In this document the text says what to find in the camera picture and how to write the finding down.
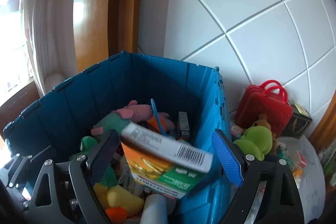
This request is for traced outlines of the green dinosaur plush toy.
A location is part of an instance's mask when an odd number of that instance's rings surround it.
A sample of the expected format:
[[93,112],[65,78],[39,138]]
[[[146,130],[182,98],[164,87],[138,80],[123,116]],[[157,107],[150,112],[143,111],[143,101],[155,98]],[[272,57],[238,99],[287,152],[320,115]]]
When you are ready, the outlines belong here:
[[120,138],[116,134],[101,142],[85,136],[80,141],[80,152],[70,157],[70,160],[81,155],[87,157],[89,183],[112,223],[124,223],[128,217],[138,214],[144,206],[143,199],[118,184],[114,169],[110,165],[119,145]]

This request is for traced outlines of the lime green frog plush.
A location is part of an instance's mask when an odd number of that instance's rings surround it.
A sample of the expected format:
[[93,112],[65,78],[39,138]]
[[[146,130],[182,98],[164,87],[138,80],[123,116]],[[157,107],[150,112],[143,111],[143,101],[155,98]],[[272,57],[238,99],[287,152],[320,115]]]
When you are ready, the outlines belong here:
[[233,143],[241,149],[244,155],[251,154],[259,161],[263,161],[265,155],[272,149],[273,136],[271,131],[264,126],[252,126]]

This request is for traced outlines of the teal pink pig plush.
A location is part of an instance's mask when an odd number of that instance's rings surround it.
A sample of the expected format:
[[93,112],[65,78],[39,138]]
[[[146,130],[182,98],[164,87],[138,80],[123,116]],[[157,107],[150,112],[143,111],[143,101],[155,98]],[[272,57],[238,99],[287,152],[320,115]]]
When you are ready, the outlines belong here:
[[94,125],[91,134],[96,138],[101,138],[111,130],[120,133],[130,122],[130,119],[123,119],[117,112],[112,112]]

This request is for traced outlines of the orange green medicine box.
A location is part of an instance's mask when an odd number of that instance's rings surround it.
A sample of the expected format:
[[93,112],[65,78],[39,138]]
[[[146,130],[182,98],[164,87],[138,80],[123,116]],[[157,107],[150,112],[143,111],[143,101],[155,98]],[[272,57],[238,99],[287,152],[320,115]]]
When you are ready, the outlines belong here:
[[211,170],[212,153],[133,122],[120,138],[135,182],[170,198],[183,198]]

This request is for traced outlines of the blue plastic shoehorn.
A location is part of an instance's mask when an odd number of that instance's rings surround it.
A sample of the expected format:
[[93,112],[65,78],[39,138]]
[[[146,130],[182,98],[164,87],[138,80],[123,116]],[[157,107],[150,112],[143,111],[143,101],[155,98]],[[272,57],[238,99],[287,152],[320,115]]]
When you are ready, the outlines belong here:
[[170,120],[169,114],[157,112],[153,98],[150,100],[150,103],[153,110],[153,116],[147,121],[150,128],[163,136],[176,139],[175,124]]

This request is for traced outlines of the pink flat package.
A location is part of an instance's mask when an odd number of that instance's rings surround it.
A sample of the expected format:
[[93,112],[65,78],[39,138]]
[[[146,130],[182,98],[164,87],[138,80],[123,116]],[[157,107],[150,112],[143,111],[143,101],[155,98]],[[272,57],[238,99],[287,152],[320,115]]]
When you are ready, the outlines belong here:
[[307,160],[305,156],[299,151],[296,150],[291,156],[294,169],[304,169],[307,166]]

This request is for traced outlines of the blue plastic storage crate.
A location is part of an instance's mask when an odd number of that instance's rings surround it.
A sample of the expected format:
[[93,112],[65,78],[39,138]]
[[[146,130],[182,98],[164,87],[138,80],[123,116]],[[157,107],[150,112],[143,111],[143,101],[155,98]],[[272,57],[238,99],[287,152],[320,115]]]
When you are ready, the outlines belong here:
[[64,81],[9,123],[3,136],[13,156],[35,156],[27,173],[32,196],[23,214],[30,223],[104,223],[91,201],[86,212],[71,205],[68,159],[80,140],[109,114],[136,100],[154,101],[158,111],[177,121],[185,112],[191,144],[212,152],[215,130],[230,134],[221,75],[216,68],[135,53],[119,53]]

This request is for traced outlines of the brown bear plush toy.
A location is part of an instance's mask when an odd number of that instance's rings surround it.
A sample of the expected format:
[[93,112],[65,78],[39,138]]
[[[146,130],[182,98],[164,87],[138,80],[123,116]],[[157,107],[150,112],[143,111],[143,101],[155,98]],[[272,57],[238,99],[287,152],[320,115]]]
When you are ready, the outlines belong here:
[[[266,114],[259,114],[258,120],[252,123],[252,126],[263,126],[266,127],[271,131],[271,125],[267,121],[267,115]],[[271,155],[276,155],[276,149],[278,146],[277,140],[276,140],[276,134],[272,133],[272,149],[270,151]]]

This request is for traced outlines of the dark wooden cabinet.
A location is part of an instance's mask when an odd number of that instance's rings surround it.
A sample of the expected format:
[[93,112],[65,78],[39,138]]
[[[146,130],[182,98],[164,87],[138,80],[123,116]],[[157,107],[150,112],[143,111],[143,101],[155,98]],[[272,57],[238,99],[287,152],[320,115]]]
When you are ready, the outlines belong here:
[[3,135],[3,129],[14,121],[25,108],[40,98],[35,81],[19,89],[12,97],[1,105],[0,112],[0,130]]

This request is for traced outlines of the red plastic toy suitcase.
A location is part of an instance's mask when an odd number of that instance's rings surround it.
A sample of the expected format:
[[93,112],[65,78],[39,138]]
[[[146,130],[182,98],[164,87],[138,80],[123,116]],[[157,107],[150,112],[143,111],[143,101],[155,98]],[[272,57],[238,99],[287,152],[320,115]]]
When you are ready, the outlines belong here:
[[235,123],[249,128],[259,116],[265,117],[272,133],[280,136],[293,115],[285,88],[276,80],[261,85],[250,85],[241,99],[235,115]]

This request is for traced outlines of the pink pig plush toy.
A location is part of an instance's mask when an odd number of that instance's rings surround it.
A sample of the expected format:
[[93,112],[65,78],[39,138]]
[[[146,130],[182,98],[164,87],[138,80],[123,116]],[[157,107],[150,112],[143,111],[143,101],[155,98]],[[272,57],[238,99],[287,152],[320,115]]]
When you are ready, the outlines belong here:
[[[146,122],[147,127],[155,132],[161,132],[158,122],[154,116],[154,110],[150,105],[139,105],[136,100],[129,102],[124,108],[115,110],[121,118],[129,119],[134,123]],[[175,130],[174,123],[170,120],[167,113],[158,113],[158,118],[164,132]]]

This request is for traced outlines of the grey slim cosmetic box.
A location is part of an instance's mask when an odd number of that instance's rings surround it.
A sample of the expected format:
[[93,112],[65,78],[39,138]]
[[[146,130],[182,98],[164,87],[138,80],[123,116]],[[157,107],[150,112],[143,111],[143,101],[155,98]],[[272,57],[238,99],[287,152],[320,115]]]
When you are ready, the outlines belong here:
[[190,126],[187,117],[187,112],[180,111],[178,113],[178,132],[179,136],[185,140],[190,140]]

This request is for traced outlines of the white curtain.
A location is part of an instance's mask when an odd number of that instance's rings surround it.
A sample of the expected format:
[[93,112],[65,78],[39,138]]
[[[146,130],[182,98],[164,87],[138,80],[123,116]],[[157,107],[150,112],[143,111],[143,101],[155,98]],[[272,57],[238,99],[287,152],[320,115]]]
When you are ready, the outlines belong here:
[[74,0],[23,0],[23,21],[33,77],[40,96],[78,72]]

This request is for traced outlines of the wooden door frame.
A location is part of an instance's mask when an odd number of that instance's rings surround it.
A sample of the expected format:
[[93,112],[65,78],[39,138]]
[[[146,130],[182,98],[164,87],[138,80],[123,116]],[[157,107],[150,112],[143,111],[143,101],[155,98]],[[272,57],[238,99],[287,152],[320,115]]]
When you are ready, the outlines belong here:
[[79,71],[121,51],[138,51],[140,0],[73,0]]

